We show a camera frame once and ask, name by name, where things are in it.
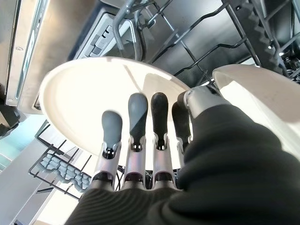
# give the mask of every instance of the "upper dish rack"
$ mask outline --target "upper dish rack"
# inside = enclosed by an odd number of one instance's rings
[[[137,35],[133,38],[134,49],[135,49],[135,60],[144,61],[145,55],[147,54],[146,43],[143,37],[143,30],[147,27],[151,27],[158,16],[161,16],[168,27],[172,31],[172,36],[166,40],[164,46],[158,51],[158,53],[152,57],[151,60],[146,61],[149,64],[157,61],[163,54],[165,54],[169,49],[173,48],[177,44],[182,45],[188,55],[191,57],[194,63],[180,69],[178,72],[174,73],[174,76],[178,76],[185,70],[190,70],[193,67],[198,67],[201,71],[201,76],[197,85],[208,83],[209,86],[215,87],[211,76],[208,74],[208,70],[204,66],[200,66],[200,62],[210,55],[213,51],[218,48],[229,48],[234,49],[240,45],[245,45],[249,51],[249,57],[252,57],[257,66],[272,70],[274,72],[280,73],[291,80],[296,82],[300,81],[299,78],[299,61],[293,62],[292,68],[290,67],[290,58],[285,57],[285,50],[291,47],[292,43],[300,37],[300,33],[297,33],[291,37],[291,39],[280,46],[278,43],[274,32],[269,26],[268,21],[274,17],[276,14],[280,13],[283,7],[292,2],[292,9],[295,14],[300,19],[300,8],[299,3],[296,0],[285,0],[280,5],[278,5],[271,13],[266,15],[262,10],[262,5],[255,0],[222,0],[222,5],[215,11],[201,16],[192,25],[190,25],[183,33],[179,33],[178,30],[171,24],[170,20],[164,14],[164,11],[173,2],[173,0],[167,0],[163,6],[159,6],[154,0],[126,0],[125,4],[120,8],[116,17],[114,18],[112,31],[116,41],[116,45],[119,49],[121,57],[127,58],[128,53],[124,44],[121,40],[121,35],[119,32],[119,26],[121,21],[125,17],[133,17],[134,26]],[[149,19],[141,22],[140,15],[142,10],[146,9],[148,6],[153,5],[157,12]],[[188,45],[185,43],[185,38],[200,22],[203,20],[216,16],[223,10],[226,10],[232,19],[239,35],[240,41],[233,45],[219,43],[213,48],[209,49],[201,57],[195,57],[195,54],[191,51]]]

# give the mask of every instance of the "rack tine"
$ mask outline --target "rack tine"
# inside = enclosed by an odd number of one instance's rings
[[[67,140],[64,140],[57,149],[59,150],[64,145],[64,143],[66,143],[66,141]]]
[[[276,9],[274,9],[269,15],[265,17],[265,21],[269,21],[276,13],[278,13],[290,0],[285,0]]]
[[[206,80],[208,80],[208,82],[209,82],[209,78],[207,77],[207,72],[208,72],[208,70],[204,71],[202,77],[199,79],[199,81],[197,82],[196,86],[199,86],[202,83],[202,81],[203,81],[204,78],[206,78]]]
[[[158,4],[154,4],[155,8],[160,11],[160,8],[158,6]],[[166,18],[165,14],[163,12],[161,12],[161,16],[163,17],[163,19],[165,20],[165,22],[168,24],[168,26],[170,27],[170,29],[174,32],[175,28],[170,24],[170,22],[168,21],[168,19]],[[196,62],[196,57],[192,54],[191,50],[188,48],[188,46],[183,42],[183,40],[180,41],[180,43],[182,44],[182,46],[184,47],[184,49],[187,51],[187,53],[189,54],[189,56],[192,58],[192,60],[194,62]],[[202,73],[204,73],[204,70],[198,65],[198,63],[196,63],[197,67],[202,71]],[[210,82],[211,85],[214,86],[214,83],[212,83],[209,79],[209,77],[204,73],[204,76],[206,77],[206,79],[208,79],[208,81]]]
[[[41,126],[41,128],[37,131],[37,133],[36,133],[36,135],[35,135],[35,137],[40,137],[41,136],[41,134],[42,133],[44,133],[45,132],[45,130],[47,130],[48,129],[48,127],[50,127],[50,124],[48,124],[46,127],[44,127],[46,124],[48,123],[48,121],[47,120],[45,120],[44,121],[44,123],[43,123],[43,125]]]
[[[140,16],[141,11],[142,11],[142,9],[135,11],[134,17],[135,17],[136,33],[140,39],[140,47],[141,47],[141,53],[142,53],[140,60],[143,61],[145,59],[147,49],[146,49],[144,34],[143,34],[142,29],[140,28],[141,24],[140,24],[139,16]]]
[[[202,20],[209,18],[209,17],[213,17],[215,15],[217,15],[218,13],[220,13],[223,9],[225,9],[227,6],[229,5],[229,3],[225,3],[223,5],[221,5],[217,10],[215,10],[212,13],[208,13],[205,14],[203,16],[201,16],[196,22],[194,22],[185,32],[183,32],[183,34],[181,34],[179,36],[179,38],[174,41],[172,44],[170,44],[169,46],[167,46],[158,56],[157,59],[162,56],[169,48],[174,47],[177,43],[179,43],[195,26],[197,26]]]
[[[284,46],[282,46],[280,48],[279,52],[282,52],[284,49],[286,49],[290,44],[292,44],[299,37],[300,37],[300,32],[295,34],[294,37],[292,37]]]
[[[153,20],[155,20],[155,18],[159,15],[159,14],[162,14],[162,12],[165,10],[165,8],[168,7],[168,5],[172,2],[173,0],[168,0],[158,11],[157,13],[155,13],[150,19],[149,21],[147,22],[147,24],[143,25],[142,28],[145,28],[145,27],[148,27],[152,22]]]
[[[71,158],[68,160],[68,164],[70,163],[70,161],[73,159],[73,157],[76,155],[76,153],[78,152],[79,148],[76,149],[76,151],[74,152],[74,154],[71,156]]]
[[[67,187],[67,189],[65,190],[64,194],[68,193],[68,190],[69,190],[72,186],[73,186],[73,183],[72,183],[69,187]]]
[[[136,6],[132,6],[131,9],[130,9],[130,12],[133,13],[137,10],[142,10],[143,8],[145,8],[146,6],[149,6],[149,5],[152,5],[154,4],[154,1],[151,0],[151,1],[146,1],[144,3],[141,3],[139,5],[136,5]]]
[[[87,165],[87,163],[89,162],[90,158],[92,157],[92,155],[90,155],[90,157],[88,158],[88,160],[86,160],[85,164],[83,165],[83,167],[81,168],[80,172],[83,171],[83,169],[85,168],[85,166]]]
[[[291,74],[291,76],[290,76],[290,78],[294,78],[297,74],[299,74],[300,73],[300,68],[298,68],[297,70],[295,70],[295,72],[293,72],[292,74]]]
[[[174,74],[174,76],[178,76],[180,73],[182,73],[183,71],[187,70],[187,69],[191,69],[193,68],[197,63],[199,63],[200,61],[202,61],[206,56],[208,56],[210,53],[212,53],[213,51],[215,51],[216,49],[223,47],[223,48],[237,48],[239,47],[241,44],[243,44],[245,41],[247,40],[246,37],[243,37],[242,40],[240,40],[239,42],[237,42],[234,45],[228,45],[228,44],[217,44],[216,46],[214,46],[213,48],[211,48],[210,50],[208,50],[208,52],[206,52],[200,59],[198,59],[196,62],[194,62],[192,65],[182,68],[180,71],[178,71],[177,73]]]

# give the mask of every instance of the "dishwasher rack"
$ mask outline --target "dishwasher rack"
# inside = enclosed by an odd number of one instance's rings
[[[48,121],[45,121],[42,127],[38,130],[35,135],[35,138],[42,143],[44,146],[47,147],[46,151],[41,155],[41,157],[32,165],[32,167],[28,170],[28,173],[32,175],[34,178],[40,179],[41,181],[47,183],[50,188],[55,188],[63,192],[65,195],[73,197],[79,200],[86,190],[86,188],[78,188],[78,185],[72,179],[68,179],[66,177],[62,177],[58,171],[56,170],[46,170],[45,168],[41,167],[40,163],[43,162],[44,158],[50,156],[55,158],[58,162],[66,164],[67,166],[71,167],[73,171],[78,171],[76,175],[86,176],[88,177],[89,181],[91,176],[85,173],[83,170],[85,167],[91,163],[90,159],[92,157],[91,154],[83,155],[83,151],[77,147],[72,147],[68,151],[64,152],[61,148],[67,142],[65,139],[58,147],[55,147],[53,143],[49,143],[45,139],[41,137],[41,135],[50,127],[51,125]],[[78,167],[75,165],[77,159],[82,160],[82,166]],[[117,176],[115,181],[115,190],[120,190],[124,181],[124,173],[125,173],[125,166],[118,165]],[[150,189],[152,187],[152,173],[151,170],[145,171],[145,178],[146,178],[146,188]]]
[[[162,7],[160,7],[154,0],[126,0],[126,3],[120,8],[119,12],[117,13],[112,27],[117,47],[122,57],[126,57],[126,50],[121,41],[121,36],[118,29],[122,19],[124,19],[125,16],[128,16],[130,14],[133,14],[134,16],[135,26],[139,34],[138,38],[140,39],[137,40],[138,45],[135,46],[135,59],[139,59],[140,61],[142,61],[145,58],[144,56],[147,52],[147,49],[145,48],[146,44],[143,39],[143,29],[146,27],[150,27],[155,21],[155,19],[158,16],[161,16],[173,32],[173,36],[171,36],[171,38],[166,41],[166,44],[161,48],[159,53],[147,63],[151,64],[155,62],[170,48],[176,46],[177,44],[181,44],[194,63],[180,69],[178,72],[173,74],[174,76],[178,76],[185,70],[189,70],[193,67],[198,67],[202,72],[202,75],[196,86],[203,84],[205,82],[204,78],[206,78],[206,82],[209,83],[209,86],[216,88],[212,78],[209,77],[207,74],[208,71],[205,68],[201,67],[199,63],[209,54],[211,54],[213,51],[220,47],[233,49],[239,47],[242,44],[245,44],[249,51],[250,57],[253,58],[257,66],[280,73],[296,82],[300,81],[299,60],[296,62],[296,70],[287,70],[285,66],[285,61],[281,58],[281,55],[283,54],[282,52],[285,49],[287,49],[297,38],[300,37],[300,33],[294,35],[284,46],[280,46],[276,37],[271,32],[270,26],[268,25],[268,21],[275,14],[280,13],[280,10],[290,2],[292,2],[293,9],[295,10],[297,18],[299,20],[300,6],[296,0],[283,1],[269,15],[263,15],[260,9],[260,5],[257,3],[256,0],[222,0],[223,4],[218,9],[216,9],[214,12],[201,16],[197,21],[190,25],[189,28],[186,29],[182,34],[179,34],[177,32],[176,28],[172,26],[172,24],[164,14],[164,10],[171,4],[172,1],[173,0],[167,0],[165,4]],[[156,8],[157,12],[148,21],[142,24],[139,20],[141,11],[149,5],[153,5]],[[240,41],[233,45],[219,43],[213,48],[209,49],[200,58],[196,58],[192,51],[186,45],[184,37],[186,37],[189,34],[189,32],[200,22],[202,22],[206,18],[213,17],[219,14],[223,10],[226,10],[230,18],[232,19],[240,35]]]

